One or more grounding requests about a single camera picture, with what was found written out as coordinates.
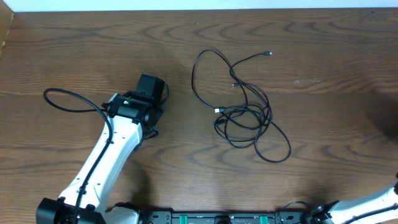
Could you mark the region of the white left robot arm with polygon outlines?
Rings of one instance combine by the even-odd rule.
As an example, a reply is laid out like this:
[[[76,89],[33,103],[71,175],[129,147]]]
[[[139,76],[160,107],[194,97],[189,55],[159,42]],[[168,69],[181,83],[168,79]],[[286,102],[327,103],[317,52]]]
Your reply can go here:
[[[37,223],[138,223],[139,212],[125,204],[108,210],[109,196],[130,154],[158,135],[155,124],[164,112],[162,93],[149,90],[114,94],[101,107],[104,119],[98,142],[83,167],[58,199],[44,198]]]

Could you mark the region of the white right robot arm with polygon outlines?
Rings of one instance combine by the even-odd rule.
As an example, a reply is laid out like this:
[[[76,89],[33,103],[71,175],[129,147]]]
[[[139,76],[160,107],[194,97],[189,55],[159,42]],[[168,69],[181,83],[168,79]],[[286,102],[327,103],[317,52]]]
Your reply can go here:
[[[371,195],[321,205],[304,216],[308,224],[368,224],[397,219],[397,182]]]

